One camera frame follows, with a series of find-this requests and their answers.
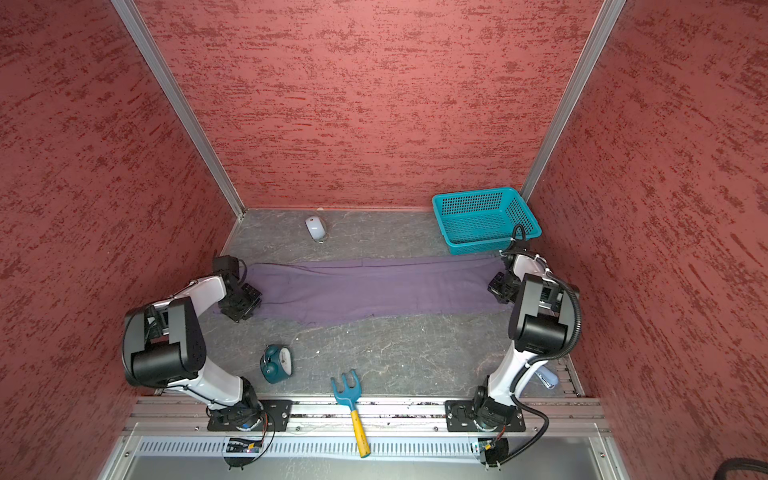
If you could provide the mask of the purple trousers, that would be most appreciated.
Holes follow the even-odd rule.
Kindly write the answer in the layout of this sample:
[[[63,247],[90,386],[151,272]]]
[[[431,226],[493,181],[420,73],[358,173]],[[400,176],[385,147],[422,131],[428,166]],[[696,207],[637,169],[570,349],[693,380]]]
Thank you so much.
[[[358,259],[285,265],[255,263],[245,283],[259,293],[249,309],[219,301],[217,310],[234,321],[252,317],[331,326],[407,315],[503,313],[488,291],[502,271],[489,255]]]

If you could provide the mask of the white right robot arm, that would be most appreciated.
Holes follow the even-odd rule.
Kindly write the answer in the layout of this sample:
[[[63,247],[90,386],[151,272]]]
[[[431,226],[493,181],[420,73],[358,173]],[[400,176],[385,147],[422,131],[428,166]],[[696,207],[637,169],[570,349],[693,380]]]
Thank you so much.
[[[511,346],[473,399],[473,420],[485,431],[518,417],[527,384],[545,363],[570,354],[583,322],[579,289],[558,278],[542,256],[518,250],[504,258],[507,269],[492,282],[491,292],[515,295]]]

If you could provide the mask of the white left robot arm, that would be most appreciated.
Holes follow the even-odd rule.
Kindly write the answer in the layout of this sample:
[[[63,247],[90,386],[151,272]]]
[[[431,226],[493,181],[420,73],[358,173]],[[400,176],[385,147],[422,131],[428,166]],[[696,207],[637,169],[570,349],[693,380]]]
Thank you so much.
[[[208,357],[199,316],[217,306],[239,322],[252,316],[261,293],[237,274],[191,281],[169,298],[129,311],[124,320],[121,359],[135,387],[184,393],[203,403],[210,431],[252,431],[266,425],[264,407],[252,384]]]

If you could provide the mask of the teal plastic mesh basket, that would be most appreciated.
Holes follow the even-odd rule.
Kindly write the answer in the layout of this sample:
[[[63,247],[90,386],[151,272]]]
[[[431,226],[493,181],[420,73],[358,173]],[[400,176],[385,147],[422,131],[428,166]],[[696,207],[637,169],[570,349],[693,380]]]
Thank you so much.
[[[440,194],[432,207],[451,255],[505,250],[513,240],[531,240],[542,229],[513,188]]]

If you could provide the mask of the teal tape dispenser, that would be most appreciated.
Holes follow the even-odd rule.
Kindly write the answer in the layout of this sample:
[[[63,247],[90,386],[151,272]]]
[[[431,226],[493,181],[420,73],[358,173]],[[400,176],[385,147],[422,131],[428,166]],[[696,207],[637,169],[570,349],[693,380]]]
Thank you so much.
[[[265,380],[277,384],[293,374],[292,354],[287,346],[271,344],[260,359],[260,370]]]

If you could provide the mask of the small light blue object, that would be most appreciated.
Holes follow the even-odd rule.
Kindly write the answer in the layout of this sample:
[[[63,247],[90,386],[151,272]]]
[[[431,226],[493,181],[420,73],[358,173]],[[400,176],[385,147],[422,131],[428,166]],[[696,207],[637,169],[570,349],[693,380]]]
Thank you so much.
[[[535,375],[548,390],[555,389],[560,383],[558,375],[545,366],[539,367],[536,370]]]

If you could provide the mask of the white computer mouse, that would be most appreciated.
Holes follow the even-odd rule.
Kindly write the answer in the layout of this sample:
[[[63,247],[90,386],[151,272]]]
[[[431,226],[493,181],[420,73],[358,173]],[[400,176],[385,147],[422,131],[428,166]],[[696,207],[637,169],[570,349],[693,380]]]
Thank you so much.
[[[305,226],[310,237],[316,243],[323,243],[328,237],[328,231],[323,219],[317,215],[305,219]]]

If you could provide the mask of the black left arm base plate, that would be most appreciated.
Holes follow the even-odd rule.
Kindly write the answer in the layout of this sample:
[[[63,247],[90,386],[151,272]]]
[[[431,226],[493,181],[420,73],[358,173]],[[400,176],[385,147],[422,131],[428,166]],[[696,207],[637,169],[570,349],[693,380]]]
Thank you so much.
[[[207,410],[210,432],[285,432],[291,417],[293,401],[261,399],[256,407],[228,407]]]

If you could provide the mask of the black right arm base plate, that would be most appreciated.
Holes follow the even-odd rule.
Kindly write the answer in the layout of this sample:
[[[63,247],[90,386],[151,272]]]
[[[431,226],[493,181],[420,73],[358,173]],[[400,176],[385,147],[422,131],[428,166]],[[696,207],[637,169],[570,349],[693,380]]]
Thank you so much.
[[[472,400],[448,400],[444,403],[449,432],[505,432],[526,430],[522,411],[516,406],[498,404],[493,400],[476,406]]]

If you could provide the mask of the aluminium front rail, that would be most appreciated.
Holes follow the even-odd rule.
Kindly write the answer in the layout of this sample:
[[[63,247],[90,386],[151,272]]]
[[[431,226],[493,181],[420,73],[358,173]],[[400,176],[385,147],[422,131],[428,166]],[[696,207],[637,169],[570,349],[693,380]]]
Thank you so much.
[[[276,432],[262,458],[359,457],[350,411],[331,396],[299,396],[285,432]],[[477,462],[478,439],[497,433],[449,432],[439,397],[363,397],[357,403],[373,460]],[[522,413],[526,430],[505,432],[513,447],[543,432],[546,438],[585,438],[592,447],[612,435],[602,405],[589,398],[531,399],[543,418]],[[147,396],[134,406],[122,438],[123,462],[149,456],[218,458],[230,438],[258,440],[262,432],[210,432],[205,407],[182,395]]]

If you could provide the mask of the aluminium corner post left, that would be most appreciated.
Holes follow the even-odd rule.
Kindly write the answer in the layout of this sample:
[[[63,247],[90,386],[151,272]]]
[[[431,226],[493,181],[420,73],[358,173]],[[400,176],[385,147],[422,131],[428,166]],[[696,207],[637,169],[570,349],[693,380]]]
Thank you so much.
[[[236,219],[241,221],[247,212],[247,208],[183,94],[160,48],[152,37],[136,3],[129,0],[112,0],[111,4],[203,159]]]

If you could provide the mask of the aluminium corner post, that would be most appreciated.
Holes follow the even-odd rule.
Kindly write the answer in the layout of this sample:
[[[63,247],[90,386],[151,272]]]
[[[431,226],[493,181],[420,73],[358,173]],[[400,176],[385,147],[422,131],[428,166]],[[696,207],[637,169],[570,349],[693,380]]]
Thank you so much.
[[[111,4],[203,159],[236,219],[241,221],[247,212],[247,208],[183,94],[160,48],[152,37],[136,3],[129,0],[112,0]]]
[[[522,185],[520,195],[526,202],[532,199],[533,193],[625,5],[625,0],[605,0],[602,3],[552,121]]]

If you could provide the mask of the aluminium corner post right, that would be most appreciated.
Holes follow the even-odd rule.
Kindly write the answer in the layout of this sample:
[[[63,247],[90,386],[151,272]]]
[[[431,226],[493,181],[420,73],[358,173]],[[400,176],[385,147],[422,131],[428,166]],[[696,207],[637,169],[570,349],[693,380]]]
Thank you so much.
[[[625,0],[605,0],[602,3],[552,121],[522,185],[520,195],[526,202],[532,199],[533,193],[625,5]]]

